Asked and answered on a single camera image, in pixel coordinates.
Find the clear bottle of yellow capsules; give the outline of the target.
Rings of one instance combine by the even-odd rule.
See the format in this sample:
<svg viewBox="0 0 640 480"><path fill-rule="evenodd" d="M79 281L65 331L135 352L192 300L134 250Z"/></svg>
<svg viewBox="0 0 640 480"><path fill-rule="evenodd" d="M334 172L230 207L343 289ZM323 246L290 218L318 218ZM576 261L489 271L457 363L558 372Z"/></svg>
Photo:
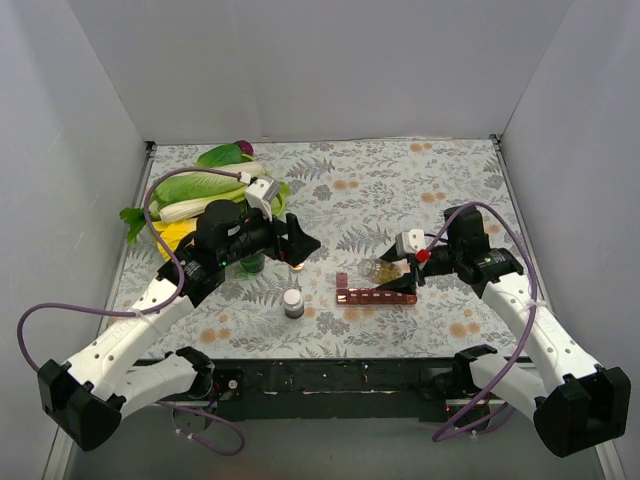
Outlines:
<svg viewBox="0 0 640 480"><path fill-rule="evenodd" d="M403 272L395 263L380 259L363 259L358 264L361 277L376 284L383 284L402 277Z"/></svg>

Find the red weekly pill organizer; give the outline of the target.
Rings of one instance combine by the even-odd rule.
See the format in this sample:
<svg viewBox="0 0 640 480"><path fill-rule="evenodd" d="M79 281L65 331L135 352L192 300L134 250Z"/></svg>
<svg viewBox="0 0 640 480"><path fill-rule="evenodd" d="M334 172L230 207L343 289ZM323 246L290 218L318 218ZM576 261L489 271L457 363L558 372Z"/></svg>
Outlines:
<svg viewBox="0 0 640 480"><path fill-rule="evenodd" d="M338 272L335 276L336 303L338 305L415 305L417 296L371 288L351 288L348 275Z"/></svg>

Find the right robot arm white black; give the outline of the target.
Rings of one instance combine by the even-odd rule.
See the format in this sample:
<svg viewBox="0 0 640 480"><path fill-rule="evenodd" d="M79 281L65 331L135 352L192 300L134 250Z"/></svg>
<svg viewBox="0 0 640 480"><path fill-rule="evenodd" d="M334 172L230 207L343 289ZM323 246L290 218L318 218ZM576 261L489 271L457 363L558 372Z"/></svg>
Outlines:
<svg viewBox="0 0 640 480"><path fill-rule="evenodd" d="M437 234L404 231L381 257L404 261L409 271L380 290L413 295L426 278L454 274L518 340L510 357L489 345L455 355L453 387L470 399L436 431L434 441L491 431L493 417L509 417L514 411L532 421L546 448L560 458L623 436L629 377L619 367L604 367L562 327L539 297L525 248L513 255L492 247L484 212L497 213L482 202L449 208Z"/></svg>

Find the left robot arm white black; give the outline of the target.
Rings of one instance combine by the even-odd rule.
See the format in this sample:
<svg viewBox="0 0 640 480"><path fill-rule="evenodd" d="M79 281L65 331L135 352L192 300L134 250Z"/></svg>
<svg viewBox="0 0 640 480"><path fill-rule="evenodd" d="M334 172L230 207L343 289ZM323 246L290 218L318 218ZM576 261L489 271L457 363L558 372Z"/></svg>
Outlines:
<svg viewBox="0 0 640 480"><path fill-rule="evenodd" d="M184 347L152 365L134 365L178 320L188 316L225 280L225 269L247 257L296 266L321 246L297 217L265 219L257 208L243 213L231 201L214 201L196 229L166 262L124 319L66 362L44 363L37 372L44 412L84 451L105 443L130 414L173 395L207 397L213 362Z"/></svg>

